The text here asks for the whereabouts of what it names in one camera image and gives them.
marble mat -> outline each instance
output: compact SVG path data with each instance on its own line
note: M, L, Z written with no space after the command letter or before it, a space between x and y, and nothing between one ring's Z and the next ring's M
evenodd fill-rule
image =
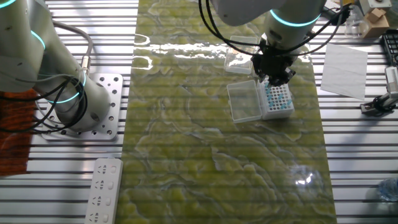
M336 223L310 57L290 119L234 124L226 46L195 1L140 0L117 223ZM259 37L264 16L226 37Z

clear plastic box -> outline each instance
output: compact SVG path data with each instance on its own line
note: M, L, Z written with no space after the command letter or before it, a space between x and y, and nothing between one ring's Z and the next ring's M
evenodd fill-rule
M288 85L272 87L266 78L257 85L250 80L226 87L234 123L288 118L294 112Z
M234 123L261 119L262 113L259 104L259 94L254 80L229 84L226 88Z
M240 41L249 44L258 44L259 39L257 37L240 37L240 36L231 36L231 40ZM235 44L239 49L256 53L259 47L250 47L245 45ZM227 72L232 73L242 73L242 74L251 74L253 64L251 62L251 55L243 54L238 52L231 47L228 48L225 57L224 69Z

metal mounting plate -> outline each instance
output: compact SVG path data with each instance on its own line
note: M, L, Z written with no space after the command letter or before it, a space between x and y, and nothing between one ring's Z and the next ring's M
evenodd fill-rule
M103 74L95 73L90 75L91 79L95 82L103 85L109 93L111 98L111 104L109 106L109 112L102 122L93 128L91 131L84 133L76 133L70 129L59 131L56 133L43 134L43 138L48 141L113 141L118 133L119 128L119 112L121 106L121 97L123 90L123 76L120 74ZM47 106L47 112L50 109L51 104ZM55 111L51 113L47 120L48 124L55 126L59 122ZM48 131L48 127L43 126L43 131Z

orange cloth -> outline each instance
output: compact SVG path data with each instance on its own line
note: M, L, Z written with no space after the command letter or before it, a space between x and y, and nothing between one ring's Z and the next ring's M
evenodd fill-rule
M3 93L9 98L33 98L35 91ZM0 126L6 129L25 129L32 125L34 102L10 102L0 100ZM29 158L32 133L0 132L0 176L25 174Z

robotic arm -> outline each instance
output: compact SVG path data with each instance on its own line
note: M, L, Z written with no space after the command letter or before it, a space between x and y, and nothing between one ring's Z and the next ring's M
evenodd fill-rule
M300 54L297 46L313 35L312 29L326 3L326 0L211 1L221 20L231 26L245 24L267 13L267 40L262 39L262 55L254 56L252 61L260 81L268 76L273 86L286 84L295 75L289 67Z
M60 90L48 93L68 78L73 81L55 104L57 117L63 124L74 123L70 129L76 133L91 130L108 114L109 93L59 39L43 0L0 0L0 91L33 88L54 103Z

